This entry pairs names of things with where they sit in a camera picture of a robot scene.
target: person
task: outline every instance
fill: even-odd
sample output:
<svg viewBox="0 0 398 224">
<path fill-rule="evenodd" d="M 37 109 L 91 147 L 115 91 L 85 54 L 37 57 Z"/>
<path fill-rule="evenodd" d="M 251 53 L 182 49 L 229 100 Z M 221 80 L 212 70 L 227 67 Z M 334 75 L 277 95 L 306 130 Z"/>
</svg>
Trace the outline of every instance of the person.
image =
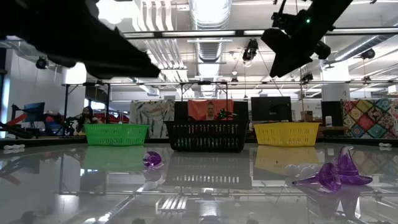
<svg viewBox="0 0 398 224">
<path fill-rule="evenodd" d="M 90 106 L 86 106 L 85 108 L 83 108 L 83 112 L 81 112 L 81 115 L 78 116 L 77 123 L 77 132 L 85 132 L 85 124 L 102 124 L 102 122 L 98 118 L 94 117 L 93 109 Z"/>
<path fill-rule="evenodd" d="M 207 112 L 206 114 L 200 118 L 201 121 L 214 121 L 217 120 L 217 115 L 214 114 L 215 106 L 212 101 L 207 103 Z"/>
</svg>

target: monitor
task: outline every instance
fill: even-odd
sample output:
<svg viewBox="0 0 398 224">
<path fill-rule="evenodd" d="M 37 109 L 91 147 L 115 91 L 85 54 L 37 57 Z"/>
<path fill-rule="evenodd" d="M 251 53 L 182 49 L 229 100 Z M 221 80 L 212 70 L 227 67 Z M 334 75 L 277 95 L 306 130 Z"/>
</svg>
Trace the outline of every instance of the monitor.
<svg viewBox="0 0 398 224">
<path fill-rule="evenodd" d="M 44 120 L 44 102 L 31 103 L 24 106 L 24 113 L 27 115 L 25 122 L 36 122 Z"/>
<path fill-rule="evenodd" d="M 253 121 L 292 122 L 292 102 L 289 96 L 252 97 L 251 114 Z"/>
</svg>

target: reflective surface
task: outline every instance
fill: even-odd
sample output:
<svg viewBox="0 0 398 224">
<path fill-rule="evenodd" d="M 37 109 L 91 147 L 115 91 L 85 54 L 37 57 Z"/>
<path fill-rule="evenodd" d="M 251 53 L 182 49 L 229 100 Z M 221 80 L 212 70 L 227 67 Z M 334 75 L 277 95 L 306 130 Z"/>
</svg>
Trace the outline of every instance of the reflective surface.
<svg viewBox="0 0 398 224">
<path fill-rule="evenodd" d="M 359 173 L 373 178 L 368 185 L 337 193 L 292 185 L 343 146 L 247 144 L 240 154 L 167 144 L 27 148 L 0 157 L 1 223 L 397 223 L 398 149 L 350 150 Z M 162 166 L 143 165 L 149 151 Z"/>
</svg>

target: yellow basket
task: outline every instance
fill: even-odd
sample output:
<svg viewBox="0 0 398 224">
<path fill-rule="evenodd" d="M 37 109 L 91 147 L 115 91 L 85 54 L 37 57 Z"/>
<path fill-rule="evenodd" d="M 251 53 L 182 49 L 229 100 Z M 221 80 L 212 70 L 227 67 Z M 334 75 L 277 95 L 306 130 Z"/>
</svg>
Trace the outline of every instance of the yellow basket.
<svg viewBox="0 0 398 224">
<path fill-rule="evenodd" d="M 257 142 L 271 146 L 314 146 L 319 123 L 255 124 Z"/>
</svg>

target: patterned fabric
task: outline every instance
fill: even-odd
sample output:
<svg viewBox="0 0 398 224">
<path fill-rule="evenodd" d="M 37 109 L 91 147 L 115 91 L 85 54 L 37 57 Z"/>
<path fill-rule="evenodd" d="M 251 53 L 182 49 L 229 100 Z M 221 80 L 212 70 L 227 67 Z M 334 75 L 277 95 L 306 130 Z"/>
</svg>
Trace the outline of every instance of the patterned fabric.
<svg viewBox="0 0 398 224">
<path fill-rule="evenodd" d="M 398 111 L 395 102 L 380 100 L 342 101 L 344 126 L 354 138 L 396 138 Z"/>
<path fill-rule="evenodd" d="M 131 102 L 130 123 L 149 125 L 149 138 L 167 138 L 163 121 L 174 120 L 174 104 L 173 100 Z"/>
</svg>

